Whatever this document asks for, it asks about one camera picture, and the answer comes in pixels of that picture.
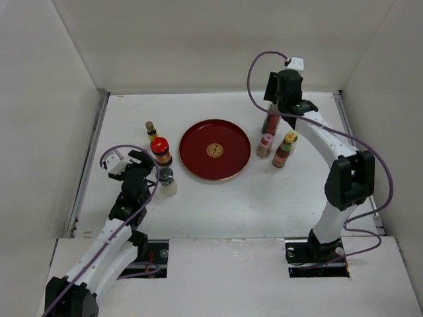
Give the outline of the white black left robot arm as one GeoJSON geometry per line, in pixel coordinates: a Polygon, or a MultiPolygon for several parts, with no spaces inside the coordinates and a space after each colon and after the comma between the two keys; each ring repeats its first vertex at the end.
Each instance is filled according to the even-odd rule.
{"type": "Polygon", "coordinates": [[[98,316],[100,299],[121,272],[146,260],[148,237],[137,228],[159,185],[148,176],[158,173],[159,166],[145,149],[128,148],[130,162],[118,158],[117,145],[100,157],[109,177],[121,182],[120,194],[85,255],[62,278],[47,283],[44,316],[98,316]]]}

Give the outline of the yellow cap red sauce bottle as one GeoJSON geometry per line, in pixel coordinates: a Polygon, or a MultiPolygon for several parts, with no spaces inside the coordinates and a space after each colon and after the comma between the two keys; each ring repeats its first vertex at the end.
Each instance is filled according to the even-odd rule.
{"type": "Polygon", "coordinates": [[[291,153],[292,145],[296,140],[295,132],[289,132],[285,135],[283,141],[280,143],[277,151],[275,152],[272,164],[277,168],[283,168],[291,153]]]}

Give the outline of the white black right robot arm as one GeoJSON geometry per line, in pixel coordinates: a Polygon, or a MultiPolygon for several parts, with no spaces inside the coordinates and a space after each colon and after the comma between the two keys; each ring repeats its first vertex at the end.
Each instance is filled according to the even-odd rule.
{"type": "Polygon", "coordinates": [[[304,136],[329,167],[325,182],[327,204],[306,242],[287,243],[286,260],[291,264],[323,264],[341,246],[342,227],[357,206],[374,193],[375,157],[359,151],[330,128],[319,109],[302,97],[303,78],[298,71],[271,72],[264,99],[291,128],[304,136]]]}

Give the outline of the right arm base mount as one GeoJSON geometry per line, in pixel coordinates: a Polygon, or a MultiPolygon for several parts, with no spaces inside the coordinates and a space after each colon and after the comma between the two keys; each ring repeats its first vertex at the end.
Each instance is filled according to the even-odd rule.
{"type": "Polygon", "coordinates": [[[349,277],[342,240],[320,245],[308,240],[287,240],[286,261],[291,278],[349,277]]]}

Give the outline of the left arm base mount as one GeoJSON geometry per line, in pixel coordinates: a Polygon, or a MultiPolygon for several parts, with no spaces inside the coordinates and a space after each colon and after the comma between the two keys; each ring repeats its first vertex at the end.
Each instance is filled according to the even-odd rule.
{"type": "Polygon", "coordinates": [[[119,279],[162,279],[167,277],[169,240],[150,240],[147,251],[140,254],[119,279]]]}

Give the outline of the tall dark bottle red label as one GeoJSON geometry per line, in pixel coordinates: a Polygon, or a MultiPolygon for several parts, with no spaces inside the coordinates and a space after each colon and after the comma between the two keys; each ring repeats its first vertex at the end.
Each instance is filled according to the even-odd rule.
{"type": "Polygon", "coordinates": [[[275,135],[278,130],[278,125],[280,122],[280,115],[278,106],[272,102],[268,105],[268,110],[272,112],[272,114],[267,113],[264,119],[264,123],[262,125],[262,134],[270,134],[275,135]]]}

